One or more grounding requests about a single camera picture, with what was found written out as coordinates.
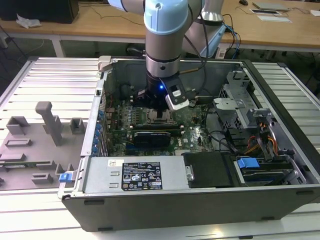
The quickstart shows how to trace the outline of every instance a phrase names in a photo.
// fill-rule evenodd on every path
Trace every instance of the laptop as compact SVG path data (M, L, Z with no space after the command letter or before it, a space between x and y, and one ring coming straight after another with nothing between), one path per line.
M278 3L253 2L252 4L256 6L258 9L262 9L262 10L276 10L276 11L284 11L284 12L287 12L290 10L289 8Z

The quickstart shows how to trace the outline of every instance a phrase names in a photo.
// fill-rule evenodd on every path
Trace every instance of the blue drive latch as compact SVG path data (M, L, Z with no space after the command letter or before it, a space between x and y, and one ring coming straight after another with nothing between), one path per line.
M260 168L259 162L255 157L242 157L236 161L239 168Z

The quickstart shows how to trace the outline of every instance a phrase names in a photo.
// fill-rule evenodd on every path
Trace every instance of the robotic arm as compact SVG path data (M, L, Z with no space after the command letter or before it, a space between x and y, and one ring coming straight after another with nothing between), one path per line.
M109 3L122 11L143 15L147 88L140 92L141 98L147 95L148 105L158 111L187 107L189 100L179 78L180 56L182 48L195 52L184 36L202 57L208 57L204 20L211 57L225 31L221 16L223 0L109 0Z

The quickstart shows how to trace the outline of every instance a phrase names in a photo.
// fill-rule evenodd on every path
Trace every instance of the floor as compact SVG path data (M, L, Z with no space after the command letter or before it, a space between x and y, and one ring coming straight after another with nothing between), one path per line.
M24 53L32 52L27 56L39 56L39 57L55 57L55 51L50 40L41 39L19 39L15 38L14 41L20 47ZM98 49L100 55L112 55L112 56L126 56L127 43L110 43L99 42ZM63 46L67 57L73 58L94 58L95 46L93 42L87 41L63 41ZM25 57L18 50L15 44L11 41L8 43L8 48L0 50L0 94L7 88L11 80L19 72L21 66L26 62ZM226 59L231 58L234 54L234 49L231 49ZM315 65L319 66L320 55L314 54L313 58L311 53L296 53L287 52L286 56L282 55L282 52L276 52L274 58L270 61L266 60L267 51L250 49L241 49L238 59L249 59L252 62L274 62L285 63L291 71L304 83L307 82L312 72L315 69ZM308 83L308 88L311 91L315 91L319 82L312 77Z

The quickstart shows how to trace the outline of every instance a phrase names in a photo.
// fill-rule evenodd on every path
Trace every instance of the white desk leg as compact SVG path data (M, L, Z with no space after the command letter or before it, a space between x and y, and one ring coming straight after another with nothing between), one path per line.
M62 46L61 40L52 39L52 44L53 44L53 47L54 47L55 55L58 58L65 58L66 54L65 54L64 48Z
M0 48L6 49L8 47L5 36L0 36Z

